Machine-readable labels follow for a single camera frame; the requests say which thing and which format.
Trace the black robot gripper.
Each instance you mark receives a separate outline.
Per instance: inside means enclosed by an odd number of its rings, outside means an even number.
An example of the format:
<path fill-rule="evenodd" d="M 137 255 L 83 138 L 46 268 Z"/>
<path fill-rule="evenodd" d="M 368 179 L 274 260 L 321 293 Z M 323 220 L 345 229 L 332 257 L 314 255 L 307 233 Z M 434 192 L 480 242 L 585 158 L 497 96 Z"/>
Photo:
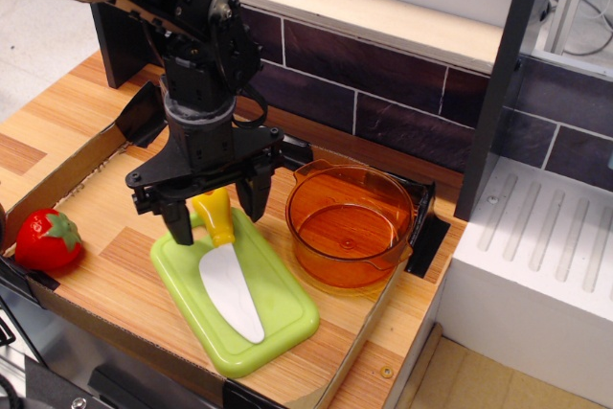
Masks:
<path fill-rule="evenodd" d="M 174 241 L 193 244 L 185 200 L 230 184 L 253 221 L 266 210 L 275 169 L 283 162 L 284 133 L 277 127 L 234 126 L 231 117 L 189 121 L 166 115 L 162 150 L 125 179 L 138 214 L 161 215 Z"/>

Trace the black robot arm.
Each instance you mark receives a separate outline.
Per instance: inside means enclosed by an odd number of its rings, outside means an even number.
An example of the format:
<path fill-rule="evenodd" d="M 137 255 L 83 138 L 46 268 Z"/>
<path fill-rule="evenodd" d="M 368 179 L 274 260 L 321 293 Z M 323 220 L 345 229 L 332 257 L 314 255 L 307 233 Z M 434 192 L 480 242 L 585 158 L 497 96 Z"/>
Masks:
<path fill-rule="evenodd" d="M 111 6 L 159 34 L 164 75 L 157 98 L 170 135 L 126 177 L 136 210 L 161 216 L 174 240 L 190 245 L 187 200 L 232 184 L 244 212 L 260 219 L 284 135 L 263 119 L 235 117 L 238 96 L 258 97 L 251 79 L 261 69 L 261 48 L 239 0 L 77 1 Z"/>

